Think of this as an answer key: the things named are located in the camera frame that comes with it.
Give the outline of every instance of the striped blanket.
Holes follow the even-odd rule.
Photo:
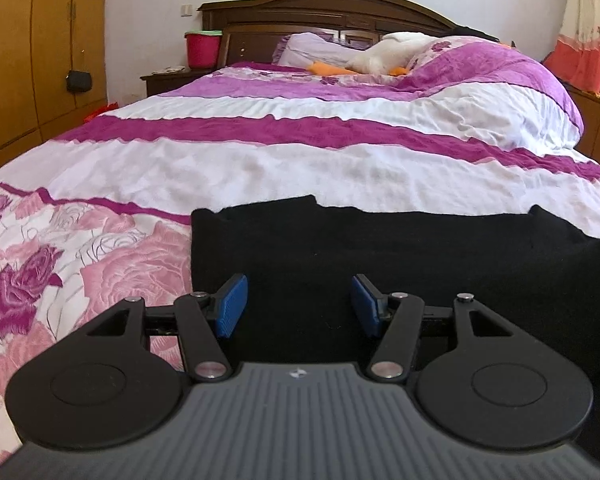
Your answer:
[[[408,76],[243,63],[97,117],[0,169],[2,401],[27,360],[127,296],[190,291],[189,215],[312,194],[368,212],[526,213],[600,237],[600,166],[547,70],[451,38]],[[152,349],[178,359],[173,341]]]

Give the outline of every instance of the pink bin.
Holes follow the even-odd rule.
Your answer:
[[[222,30],[192,30],[187,40],[187,60],[190,68],[214,68],[218,62]]]

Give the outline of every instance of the headboard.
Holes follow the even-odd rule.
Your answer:
[[[203,4],[205,30],[222,30],[218,67],[237,61],[271,62],[282,36],[333,34],[377,43],[390,32],[448,33],[456,24],[407,0],[235,0]]]

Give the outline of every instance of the gray gripper base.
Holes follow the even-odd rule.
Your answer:
[[[245,364],[195,387],[157,431],[114,449],[24,445],[0,480],[598,480],[573,446],[499,454],[455,441],[403,389],[350,364]]]

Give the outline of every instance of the black garment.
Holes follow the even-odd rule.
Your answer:
[[[249,302],[222,346],[232,364],[346,362],[365,366],[366,339],[349,303],[352,275],[383,292],[450,306],[476,298],[600,373],[600,239],[538,206],[467,217],[324,208],[314,197],[192,213],[192,282],[215,291],[234,272]],[[600,386],[583,446],[600,460]]]
[[[495,43],[500,43],[500,40],[495,36],[490,36],[487,33],[482,32],[481,30],[475,30],[470,27],[455,27],[452,28],[451,31],[447,34],[444,34],[442,37],[446,38],[447,36],[474,36],[476,38],[482,38],[483,40],[494,41]]]

